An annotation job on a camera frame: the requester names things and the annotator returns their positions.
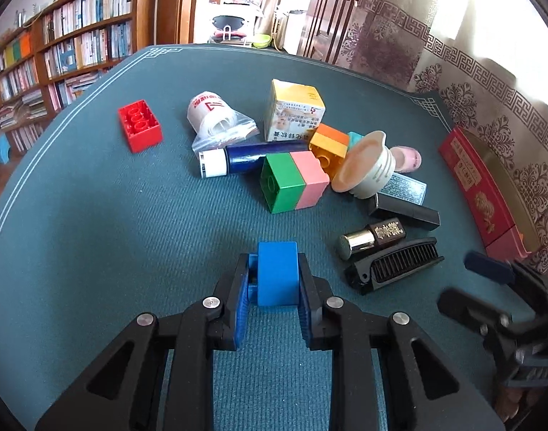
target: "red lego brick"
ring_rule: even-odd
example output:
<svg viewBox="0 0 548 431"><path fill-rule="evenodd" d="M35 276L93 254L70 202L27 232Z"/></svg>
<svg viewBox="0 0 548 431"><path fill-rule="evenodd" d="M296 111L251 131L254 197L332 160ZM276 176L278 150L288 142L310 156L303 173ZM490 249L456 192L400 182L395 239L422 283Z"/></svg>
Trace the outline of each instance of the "red lego brick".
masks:
<svg viewBox="0 0 548 431"><path fill-rule="evenodd" d="M160 123L144 100L118 109L122 130L132 153L157 145L163 140Z"/></svg>

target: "door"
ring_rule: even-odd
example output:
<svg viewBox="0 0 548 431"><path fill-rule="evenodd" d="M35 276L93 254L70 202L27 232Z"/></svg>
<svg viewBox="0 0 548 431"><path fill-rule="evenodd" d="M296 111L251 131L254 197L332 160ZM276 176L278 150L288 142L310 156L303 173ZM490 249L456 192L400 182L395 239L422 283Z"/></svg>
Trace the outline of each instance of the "door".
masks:
<svg viewBox="0 0 548 431"><path fill-rule="evenodd" d="M298 55L336 63L354 0L312 0Z"/></svg>
<svg viewBox="0 0 548 431"><path fill-rule="evenodd" d="M192 43L196 0L158 0L156 43Z"/></svg>

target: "table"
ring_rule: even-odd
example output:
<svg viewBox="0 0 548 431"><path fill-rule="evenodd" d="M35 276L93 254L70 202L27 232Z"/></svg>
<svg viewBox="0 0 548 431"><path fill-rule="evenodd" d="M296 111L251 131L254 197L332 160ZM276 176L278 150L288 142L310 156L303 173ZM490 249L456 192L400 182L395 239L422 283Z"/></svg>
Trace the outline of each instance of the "table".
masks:
<svg viewBox="0 0 548 431"><path fill-rule="evenodd" d="M342 279L336 237L367 224L366 203L326 191L316 207L271 215L256 175L202 180L187 105L204 91L261 120L272 78L316 86L324 122L417 148L413 176L437 209L432 232L445 261L361 296ZM117 108L145 99L162 144L131 154ZM451 119L437 94L407 94L309 59L210 45L149 47L62 112L13 173L0 198L0 396L28 430L140 312L184 310L212 293L257 242L296 241L312 272L363 310L403 310L487 396L494 371L479 336L444 318L436 301L457 286L516 319L519 298L467 272L482 250L467 204L437 152ZM408 237L424 236L408 228ZM215 355L216 430L327 429L330 354L310 352L295 309L252 308L237 353Z"/></svg>

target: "pink cap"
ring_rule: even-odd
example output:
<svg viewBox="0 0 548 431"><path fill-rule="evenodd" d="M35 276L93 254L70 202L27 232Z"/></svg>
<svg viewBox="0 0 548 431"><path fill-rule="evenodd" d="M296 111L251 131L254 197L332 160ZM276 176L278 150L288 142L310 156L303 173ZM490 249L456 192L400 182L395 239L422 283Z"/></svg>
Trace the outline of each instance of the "pink cap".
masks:
<svg viewBox="0 0 548 431"><path fill-rule="evenodd" d="M395 171L408 173L417 170L421 165L421 154L414 148L396 146L390 151L395 158Z"/></svg>

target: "blue lego brick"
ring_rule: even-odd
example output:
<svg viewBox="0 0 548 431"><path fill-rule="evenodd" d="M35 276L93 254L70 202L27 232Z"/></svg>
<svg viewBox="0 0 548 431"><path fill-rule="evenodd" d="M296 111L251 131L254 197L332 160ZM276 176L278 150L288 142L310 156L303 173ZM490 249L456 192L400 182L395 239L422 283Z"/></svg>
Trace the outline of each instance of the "blue lego brick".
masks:
<svg viewBox="0 0 548 431"><path fill-rule="evenodd" d="M248 254L248 301L258 304L258 253Z"/></svg>
<svg viewBox="0 0 548 431"><path fill-rule="evenodd" d="M297 306L299 293L296 242L258 243L258 306Z"/></svg>

